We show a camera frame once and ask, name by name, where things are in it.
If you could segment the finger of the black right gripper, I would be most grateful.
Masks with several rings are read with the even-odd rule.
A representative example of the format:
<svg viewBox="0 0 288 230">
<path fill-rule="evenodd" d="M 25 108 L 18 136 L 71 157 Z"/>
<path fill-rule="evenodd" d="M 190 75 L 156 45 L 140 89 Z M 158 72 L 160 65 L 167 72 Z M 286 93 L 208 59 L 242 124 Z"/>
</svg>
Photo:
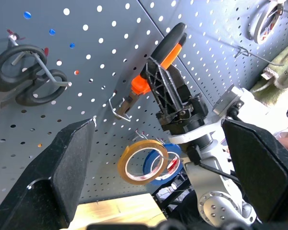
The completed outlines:
<svg viewBox="0 0 288 230">
<path fill-rule="evenodd" d="M 168 68 L 168 72 L 175 84 L 178 96 L 180 100 L 182 101 L 182 103 L 191 104 L 193 97 L 180 73 L 180 70 L 171 64 Z"/>
<path fill-rule="evenodd" d="M 184 108 L 185 104 L 180 100 L 168 70 L 163 69 L 151 57 L 145 65 L 145 76 L 160 111 L 170 114 Z"/>
</svg>

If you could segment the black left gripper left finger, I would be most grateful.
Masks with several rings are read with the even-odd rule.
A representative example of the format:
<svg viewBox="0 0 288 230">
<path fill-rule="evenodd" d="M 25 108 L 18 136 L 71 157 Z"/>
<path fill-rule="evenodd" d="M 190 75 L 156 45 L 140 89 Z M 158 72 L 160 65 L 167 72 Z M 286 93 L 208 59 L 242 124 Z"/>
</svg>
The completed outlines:
<svg viewBox="0 0 288 230">
<path fill-rule="evenodd" d="M 93 119 L 86 119 L 57 133 L 0 204 L 0 230 L 69 227 L 84 186 L 95 127 Z"/>
</svg>

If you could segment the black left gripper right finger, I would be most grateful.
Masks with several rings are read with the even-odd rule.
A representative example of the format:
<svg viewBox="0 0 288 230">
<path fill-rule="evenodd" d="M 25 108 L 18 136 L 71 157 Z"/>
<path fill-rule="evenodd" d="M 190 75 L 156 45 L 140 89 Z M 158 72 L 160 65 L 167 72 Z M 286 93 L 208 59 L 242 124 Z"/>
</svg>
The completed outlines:
<svg viewBox="0 0 288 230">
<path fill-rule="evenodd" d="M 288 151 L 255 125 L 224 119 L 222 128 L 236 176 L 259 219 L 288 222 Z"/>
</svg>

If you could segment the orange and black pliers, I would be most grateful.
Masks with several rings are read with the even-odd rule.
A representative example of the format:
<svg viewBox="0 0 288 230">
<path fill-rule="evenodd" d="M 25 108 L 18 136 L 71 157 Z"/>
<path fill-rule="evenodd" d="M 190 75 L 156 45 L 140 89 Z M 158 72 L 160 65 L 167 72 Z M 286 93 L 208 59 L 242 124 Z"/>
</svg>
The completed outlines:
<svg viewBox="0 0 288 230">
<path fill-rule="evenodd" d="M 158 44 L 151 58 L 165 70 L 167 70 L 173 61 L 180 53 L 182 46 L 186 40 L 186 33 L 184 32 L 186 24 L 178 23 L 173 29 L 164 37 L 164 39 Z M 144 76 L 145 68 L 142 69 L 139 75 L 137 75 L 131 81 L 131 91 L 129 95 L 124 98 L 118 111 L 113 112 L 118 120 L 124 119 L 129 121 L 127 112 L 137 102 L 141 95 L 144 95 L 151 91 L 150 86 Z"/>
</svg>

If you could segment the metal pegboard hook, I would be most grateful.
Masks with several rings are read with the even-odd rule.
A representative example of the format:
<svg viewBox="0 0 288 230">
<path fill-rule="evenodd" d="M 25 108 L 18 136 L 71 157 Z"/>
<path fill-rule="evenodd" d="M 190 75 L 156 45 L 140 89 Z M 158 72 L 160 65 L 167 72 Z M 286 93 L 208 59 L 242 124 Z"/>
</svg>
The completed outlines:
<svg viewBox="0 0 288 230">
<path fill-rule="evenodd" d="M 44 62 L 41 60 L 40 56 L 34 52 L 34 51 L 26 51 L 26 53 L 30 53 L 31 55 L 33 55 L 33 57 L 36 59 L 36 61 L 38 62 L 38 64 L 41 66 L 41 68 L 43 69 L 43 71 L 46 73 L 46 75 L 48 76 L 49 80 L 56 86 L 59 87 L 71 87 L 72 83 L 69 81 L 56 81 L 54 76 L 50 73 L 50 71 L 48 70 L 48 68 L 46 67 L 46 65 L 44 64 Z M 25 51 L 21 52 L 20 55 L 12 62 L 12 65 L 15 66 L 18 61 L 24 56 Z"/>
<path fill-rule="evenodd" d="M 131 118 L 127 114 L 125 114 L 124 116 L 121 116 L 121 115 L 116 113 L 116 108 L 113 107 L 113 105 L 111 103 L 111 100 L 115 97 L 116 94 L 117 94 L 117 92 L 114 91 L 113 94 L 111 95 L 111 97 L 108 99 L 108 103 L 109 103 L 109 106 L 110 106 L 110 108 L 112 110 L 112 113 L 114 114 L 114 116 L 116 118 L 123 119 L 125 121 L 131 122 Z"/>
<path fill-rule="evenodd" d="M 288 13 L 288 10 L 285 9 L 285 2 L 287 0 L 269 0 L 268 7 L 271 8 L 267 18 L 272 16 L 279 17 L 282 16 L 283 13 Z"/>
<path fill-rule="evenodd" d="M 138 129 L 136 129 L 135 130 L 135 133 L 140 137 L 140 138 L 143 138 L 143 139 L 146 139 L 146 140 L 148 140 L 148 138 L 147 138 L 147 136 L 144 134 L 144 132 L 142 132 L 142 133 L 140 133 L 139 131 L 138 131 Z M 159 143 L 161 143 L 162 145 L 165 145 L 165 142 L 163 141 L 163 139 L 158 139 L 158 138 L 156 138 L 156 141 L 157 142 L 159 142 Z M 179 161 L 182 161 L 182 159 L 180 158 L 180 156 L 174 156 L 174 158 L 169 158 L 169 157 L 164 157 L 164 156 L 160 156 L 161 158 L 163 158 L 163 159 L 165 159 L 165 160 L 168 160 L 168 161 L 172 161 L 172 160 L 174 160 L 175 158 L 177 159 L 177 160 L 179 160 Z"/>
<path fill-rule="evenodd" d="M 268 64 L 271 64 L 273 66 L 284 66 L 284 64 L 277 64 L 277 63 L 269 61 L 269 60 L 267 60 L 267 59 L 265 59 L 263 57 L 255 55 L 251 51 L 247 50 L 246 48 L 244 48 L 242 46 L 238 46 L 237 47 L 237 53 L 234 55 L 234 58 L 237 58 L 240 55 L 243 55 L 243 56 L 246 56 L 246 57 L 254 56 L 254 57 L 256 57 L 256 58 L 258 58 L 258 59 L 260 59 L 260 60 L 262 60 L 262 61 L 264 61 L 264 62 L 266 62 Z"/>
</svg>

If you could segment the grey pegboard panel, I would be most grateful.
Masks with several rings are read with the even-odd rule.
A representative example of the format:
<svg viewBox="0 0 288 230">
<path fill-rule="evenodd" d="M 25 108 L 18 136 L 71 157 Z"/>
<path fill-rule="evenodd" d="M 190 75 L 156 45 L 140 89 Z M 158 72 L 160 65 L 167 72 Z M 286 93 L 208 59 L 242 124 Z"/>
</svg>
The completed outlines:
<svg viewBox="0 0 288 230">
<path fill-rule="evenodd" d="M 272 61 L 288 46 L 288 13 L 262 45 L 249 37 L 249 25 L 267 0 L 140 0 L 157 28 L 166 34 L 186 24 L 187 41 L 180 53 L 206 99 L 214 104 L 235 85 L 250 89 L 268 64 L 254 56 L 234 58 L 237 47 Z"/>
<path fill-rule="evenodd" d="M 175 24 L 189 38 L 175 65 L 193 92 L 194 13 L 203 0 L 0 0 L 0 54 L 17 43 L 48 51 L 47 67 L 64 72 L 71 87 L 49 103 L 28 107 L 11 102 L 0 110 L 0 204 L 17 179 L 56 134 L 69 124 L 96 119 L 81 203 L 152 193 L 153 185 L 131 185 L 117 172 L 124 148 L 138 140 L 167 139 L 156 119 L 158 106 L 144 96 L 117 120 L 111 107 L 127 95 L 146 58 Z"/>
</svg>

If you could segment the blue tape roll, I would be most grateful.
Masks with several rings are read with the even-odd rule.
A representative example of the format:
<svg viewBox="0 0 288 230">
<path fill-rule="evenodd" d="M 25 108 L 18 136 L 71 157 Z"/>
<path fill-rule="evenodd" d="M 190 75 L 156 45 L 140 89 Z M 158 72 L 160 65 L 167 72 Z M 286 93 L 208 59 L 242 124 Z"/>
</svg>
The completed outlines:
<svg viewBox="0 0 288 230">
<path fill-rule="evenodd" d="M 182 170 L 183 165 L 180 161 L 181 149 L 178 145 L 165 144 L 164 147 L 168 151 L 168 163 L 166 169 L 153 181 L 152 185 L 163 185 L 174 179 Z M 161 161 L 160 155 L 155 151 L 151 151 L 146 157 L 143 164 L 143 173 L 148 174 Z"/>
</svg>

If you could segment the yellow tape roll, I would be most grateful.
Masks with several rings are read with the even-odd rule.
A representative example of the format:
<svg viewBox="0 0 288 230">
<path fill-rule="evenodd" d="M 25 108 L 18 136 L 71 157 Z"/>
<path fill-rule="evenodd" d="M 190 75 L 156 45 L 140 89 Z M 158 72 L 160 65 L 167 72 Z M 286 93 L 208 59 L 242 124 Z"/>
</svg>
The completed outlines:
<svg viewBox="0 0 288 230">
<path fill-rule="evenodd" d="M 131 158 L 140 151 L 148 149 L 155 150 L 161 157 L 161 160 L 157 167 L 154 168 L 150 173 L 144 174 L 143 176 L 135 176 L 130 174 L 127 169 L 128 163 Z M 165 168 L 167 167 L 167 163 L 168 151 L 164 147 L 164 145 L 156 140 L 148 139 L 141 140 L 130 146 L 127 146 L 117 163 L 117 169 L 120 177 L 124 181 L 134 185 L 145 185 L 155 180 L 165 170 Z"/>
</svg>

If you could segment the white tape roll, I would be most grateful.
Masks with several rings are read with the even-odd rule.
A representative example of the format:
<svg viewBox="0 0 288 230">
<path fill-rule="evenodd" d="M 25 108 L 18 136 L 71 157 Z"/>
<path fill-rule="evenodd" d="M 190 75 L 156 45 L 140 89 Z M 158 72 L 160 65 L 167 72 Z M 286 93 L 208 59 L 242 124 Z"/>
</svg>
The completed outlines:
<svg viewBox="0 0 288 230">
<path fill-rule="evenodd" d="M 272 35 L 274 30 L 279 24 L 281 16 L 267 18 L 271 8 L 268 7 L 269 0 L 267 0 L 262 6 L 258 6 L 259 12 L 252 19 L 249 25 L 249 37 L 256 44 L 262 45 Z"/>
</svg>

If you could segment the green cloth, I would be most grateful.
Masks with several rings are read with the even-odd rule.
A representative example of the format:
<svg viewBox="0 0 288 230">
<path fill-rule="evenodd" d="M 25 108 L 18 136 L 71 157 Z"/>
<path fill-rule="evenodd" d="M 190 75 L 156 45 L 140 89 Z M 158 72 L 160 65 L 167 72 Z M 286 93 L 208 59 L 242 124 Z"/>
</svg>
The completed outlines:
<svg viewBox="0 0 288 230">
<path fill-rule="evenodd" d="M 283 101 L 288 96 L 288 46 L 273 59 L 273 62 L 284 66 L 268 64 L 260 80 L 251 88 L 255 99 L 268 108 L 274 107 L 278 101 Z"/>
</svg>

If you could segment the black metal frame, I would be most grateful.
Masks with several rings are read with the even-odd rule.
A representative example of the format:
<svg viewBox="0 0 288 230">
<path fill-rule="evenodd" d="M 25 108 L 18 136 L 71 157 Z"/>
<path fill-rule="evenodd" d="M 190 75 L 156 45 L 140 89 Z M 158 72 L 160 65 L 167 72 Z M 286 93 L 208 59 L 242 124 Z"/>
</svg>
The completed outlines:
<svg viewBox="0 0 288 230">
<path fill-rule="evenodd" d="M 170 213 L 180 205 L 183 199 L 193 190 L 193 186 L 185 170 L 182 169 L 174 179 L 161 185 L 152 193 L 152 198 L 165 217 L 168 218 Z"/>
</svg>

